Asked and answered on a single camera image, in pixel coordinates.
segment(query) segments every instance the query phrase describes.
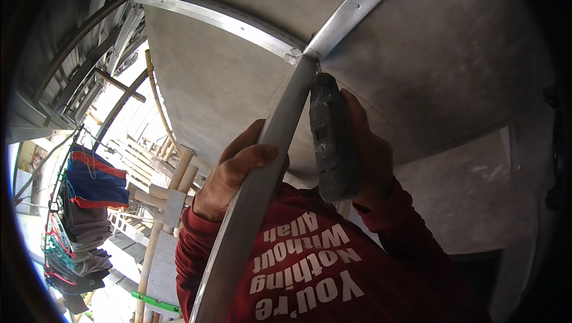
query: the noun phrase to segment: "bamboo pole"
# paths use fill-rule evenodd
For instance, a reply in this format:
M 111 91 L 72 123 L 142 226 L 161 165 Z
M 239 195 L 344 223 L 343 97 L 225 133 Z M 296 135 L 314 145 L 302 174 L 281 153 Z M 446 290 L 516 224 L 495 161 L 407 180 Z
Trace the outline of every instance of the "bamboo pole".
M 178 188 L 181 184 L 181 180 L 187 167 L 189 166 L 190 160 L 193 158 L 193 153 L 190 150 L 185 150 L 181 155 L 181 161 L 175 169 L 173 178 L 169 183 L 169 189 Z M 157 209 L 154 211 L 154 215 L 160 214 L 163 210 Z M 145 258 L 143 259 L 143 268 L 141 269 L 141 280 L 139 281 L 138 292 L 141 294 L 147 293 L 147 284 L 149 283 L 149 274 L 151 273 L 151 265 L 153 263 L 153 256 L 155 255 L 155 248 L 157 247 L 157 240 L 159 240 L 159 233 L 164 228 L 164 224 L 158 219 L 155 219 L 153 227 L 151 229 L 151 236 L 149 237 L 149 243 L 147 244 L 147 250 L 145 251 Z M 145 302 L 137 300 L 137 307 L 135 309 L 135 323 L 142 323 L 143 313 L 145 312 Z
M 179 184 L 177 190 L 188 193 L 189 189 L 193 185 L 193 182 L 195 181 L 195 176 L 197 176 L 197 173 L 198 167 L 196 165 L 189 164 L 185 174 L 182 176 L 181 183 Z
M 165 138 L 165 143 L 163 143 L 163 147 L 161 147 L 161 151 L 159 152 L 158 155 L 159 158 L 165 157 L 165 153 L 167 153 L 167 149 L 169 149 L 170 145 L 171 145 L 171 139 L 169 137 Z
M 167 200 L 169 198 L 169 189 L 160 187 L 159 185 L 151 184 L 149 185 L 149 194 Z M 187 195 L 185 198 L 185 205 L 190 206 L 193 203 L 193 197 Z
M 139 201 L 144 202 L 145 204 L 153 205 L 154 207 L 156 207 L 158 209 L 165 210 L 165 207 L 167 206 L 167 200 L 166 199 L 156 197 L 152 194 L 148 194 L 145 191 L 142 191 L 139 189 L 137 189 L 135 191 L 135 198 Z
M 157 157 L 159 157 L 159 154 L 161 153 L 161 150 L 163 149 L 163 146 L 166 144 L 167 140 L 169 139 L 169 137 L 165 137 L 165 140 L 163 141 L 163 144 L 159 145 L 159 143 L 157 143 L 157 148 L 155 149 L 155 151 L 153 152 L 153 154 Z
M 175 145 L 175 149 L 177 153 L 182 153 L 181 148 L 179 148 L 177 141 L 175 141 L 175 137 L 173 137 L 173 133 L 169 128 L 169 124 L 167 123 L 167 119 L 165 118 L 165 114 L 163 113 L 163 108 L 161 107 L 161 102 L 159 101 L 159 94 L 157 93 L 157 84 L 155 83 L 155 77 L 153 77 L 153 63 L 151 62 L 151 53 L 149 50 L 145 50 L 145 60 L 147 60 L 147 74 L 149 75 L 149 83 L 151 84 L 151 91 L 153 91 L 153 97 L 155 98 L 155 104 L 157 105 L 157 110 L 159 111 L 159 115 L 161 116 L 161 120 L 163 121 L 163 126 L 165 126 L 165 131 L 167 131 L 167 135 L 171 139 L 171 142 Z
M 171 143 L 169 149 L 167 149 L 167 153 L 165 153 L 165 162 L 169 162 L 169 158 L 171 157 L 171 154 L 173 154 L 173 150 L 175 150 L 175 144 Z

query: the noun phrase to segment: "metal frame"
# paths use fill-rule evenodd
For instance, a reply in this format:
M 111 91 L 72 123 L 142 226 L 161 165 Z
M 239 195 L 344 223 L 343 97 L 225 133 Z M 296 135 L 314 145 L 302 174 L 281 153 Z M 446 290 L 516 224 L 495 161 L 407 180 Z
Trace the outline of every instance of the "metal frame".
M 206 263 L 189 322 L 225 321 L 317 69 L 315 59 L 301 56 L 285 84 L 282 99 L 268 116 L 258 142 L 277 146 L 279 155 L 268 166 L 253 169 L 229 205 Z
M 96 100 L 97 95 L 100 94 L 100 91 L 104 88 L 104 85 L 101 81 L 96 81 L 91 88 L 88 90 L 88 93 L 83 97 L 81 103 L 77 106 L 75 111 L 73 112 L 74 119 L 77 122 L 81 120 L 83 116 L 88 112 L 89 106 Z
M 143 6 L 140 4 L 134 4 L 131 1 L 127 2 L 127 9 L 128 12 L 127 18 L 123 22 L 121 26 L 121 31 L 119 32 L 119 36 L 113 45 L 113 53 L 111 54 L 107 66 L 107 72 L 112 74 L 119 66 L 119 58 L 121 57 L 123 51 L 128 45 L 129 38 L 132 36 L 135 29 L 139 26 L 141 20 L 145 16 L 145 12 L 143 12 Z
M 382 0 L 345 0 L 303 52 L 300 52 L 302 42 L 294 37 L 210 0 L 134 1 L 217 26 L 295 65 L 282 98 L 269 115 L 258 140 L 276 145 L 280 154 L 270 165 L 253 169 L 234 196 L 190 313 L 190 322 L 224 322 L 307 100 L 311 78 L 318 69 L 317 61 L 323 60 Z
M 101 9 L 96 11 L 90 16 L 76 31 L 72 34 L 68 41 L 58 50 L 54 55 L 52 61 L 48 65 L 48 70 L 44 75 L 40 85 L 38 86 L 37 92 L 34 95 L 33 102 L 38 103 L 39 99 L 42 98 L 43 92 L 46 90 L 47 85 L 52 80 L 55 72 L 60 68 L 62 62 L 68 57 L 70 52 L 82 41 L 82 39 L 87 35 L 101 20 L 105 19 L 111 12 L 117 9 L 120 5 L 124 4 L 128 0 L 111 0 L 109 3 L 105 4 Z
M 294 64 L 302 54 L 305 42 L 254 16 L 213 0 L 134 0 L 173 11 L 216 26 L 250 41 Z
M 314 35 L 304 55 L 323 60 L 338 43 L 382 0 L 344 0 Z

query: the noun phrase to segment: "rope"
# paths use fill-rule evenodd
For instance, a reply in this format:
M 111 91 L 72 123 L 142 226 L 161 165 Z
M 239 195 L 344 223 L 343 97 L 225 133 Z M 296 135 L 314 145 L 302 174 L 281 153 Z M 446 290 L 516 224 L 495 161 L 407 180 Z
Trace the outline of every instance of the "rope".
M 22 196 L 22 194 L 24 193 L 24 191 L 30 186 L 30 184 L 32 183 L 32 181 L 34 180 L 34 178 L 38 175 L 38 173 L 40 172 L 40 170 L 42 169 L 42 166 L 44 165 L 44 163 L 48 160 L 48 158 L 54 154 L 55 150 L 60 148 L 61 146 L 63 146 L 63 144 L 65 142 L 67 142 L 71 137 L 73 137 L 73 135 L 75 134 L 75 132 L 80 128 L 80 126 L 78 126 L 76 129 L 74 129 L 74 131 L 68 135 L 66 137 L 66 139 L 64 139 L 60 144 L 56 145 L 46 156 L 46 158 L 42 159 L 41 162 L 39 162 L 38 164 L 38 168 L 34 169 L 34 171 L 32 172 L 32 176 L 30 177 L 30 179 L 28 179 L 28 181 L 24 184 L 24 186 L 22 186 L 22 188 L 20 188 L 20 191 L 18 191 L 18 193 L 14 196 L 14 198 L 12 199 L 12 203 L 14 204 L 14 206 L 18 205 L 22 200 L 24 200 L 23 198 L 21 199 L 20 197 Z

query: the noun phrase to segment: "power drill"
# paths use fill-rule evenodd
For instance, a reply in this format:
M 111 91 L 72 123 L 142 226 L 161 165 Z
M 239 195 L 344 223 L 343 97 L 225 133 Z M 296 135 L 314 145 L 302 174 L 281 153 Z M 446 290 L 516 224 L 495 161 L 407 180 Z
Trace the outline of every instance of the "power drill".
M 310 86 L 310 128 L 320 196 L 328 203 L 356 198 L 361 189 L 361 165 L 349 108 L 336 79 L 319 66 Z

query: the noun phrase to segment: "red long-sleeve shirt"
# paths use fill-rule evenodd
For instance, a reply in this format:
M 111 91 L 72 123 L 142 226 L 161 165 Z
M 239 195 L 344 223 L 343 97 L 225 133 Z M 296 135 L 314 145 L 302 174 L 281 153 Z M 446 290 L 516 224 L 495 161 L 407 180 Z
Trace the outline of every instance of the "red long-sleeve shirt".
M 283 184 L 264 216 L 228 322 L 489 322 L 486 307 L 396 181 L 360 214 L 385 251 L 319 198 Z M 177 295 L 188 321 L 220 224 L 182 214 Z

